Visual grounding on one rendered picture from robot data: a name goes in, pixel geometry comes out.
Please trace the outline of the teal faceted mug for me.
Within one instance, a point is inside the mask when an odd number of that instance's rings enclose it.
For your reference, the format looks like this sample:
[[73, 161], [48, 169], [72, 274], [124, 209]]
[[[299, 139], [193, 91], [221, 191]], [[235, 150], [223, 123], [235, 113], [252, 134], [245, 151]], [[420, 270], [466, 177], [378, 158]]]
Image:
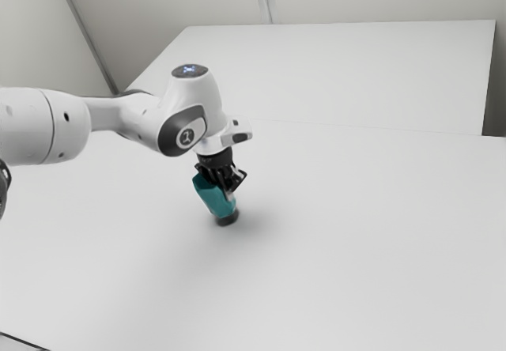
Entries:
[[224, 227], [236, 222], [239, 211], [236, 200], [229, 202], [217, 184], [210, 183], [203, 175], [196, 174], [192, 179], [194, 189], [206, 208], [214, 216], [218, 225]]

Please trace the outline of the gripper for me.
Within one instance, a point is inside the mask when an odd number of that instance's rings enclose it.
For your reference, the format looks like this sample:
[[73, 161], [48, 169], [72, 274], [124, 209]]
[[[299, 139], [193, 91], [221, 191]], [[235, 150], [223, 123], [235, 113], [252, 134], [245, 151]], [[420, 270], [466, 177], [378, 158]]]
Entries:
[[246, 179], [247, 173], [234, 164], [232, 149], [224, 149], [211, 155], [198, 154], [197, 158], [195, 168], [204, 179], [224, 190], [225, 198], [229, 202], [235, 201], [232, 190], [239, 187]]

